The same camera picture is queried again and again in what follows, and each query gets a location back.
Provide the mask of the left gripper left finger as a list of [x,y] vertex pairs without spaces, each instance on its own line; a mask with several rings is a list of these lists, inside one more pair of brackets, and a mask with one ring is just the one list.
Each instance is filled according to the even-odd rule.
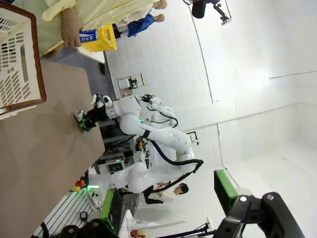
[[84,226],[68,225],[59,233],[60,238],[117,238],[121,226],[123,202],[116,188],[107,190],[98,218]]

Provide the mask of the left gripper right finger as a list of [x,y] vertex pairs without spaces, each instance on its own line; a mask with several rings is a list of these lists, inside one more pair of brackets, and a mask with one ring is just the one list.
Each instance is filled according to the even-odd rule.
[[226,217],[214,233],[215,238],[242,238],[249,224],[256,224],[267,238],[303,238],[304,233],[279,193],[256,198],[239,195],[224,170],[215,170],[214,191]]

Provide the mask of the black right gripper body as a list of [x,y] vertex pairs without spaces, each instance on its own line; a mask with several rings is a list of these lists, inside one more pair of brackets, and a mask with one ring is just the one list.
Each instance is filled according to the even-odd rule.
[[105,107],[98,108],[95,106],[93,109],[89,110],[86,114],[87,125],[96,125],[97,122],[106,119]]

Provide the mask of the person's right hand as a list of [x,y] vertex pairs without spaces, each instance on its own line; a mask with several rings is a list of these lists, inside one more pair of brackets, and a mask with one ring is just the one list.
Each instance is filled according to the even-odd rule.
[[69,45],[72,48],[80,47],[80,31],[83,29],[83,23],[77,16],[75,9],[67,8],[61,12],[61,38],[65,47]]

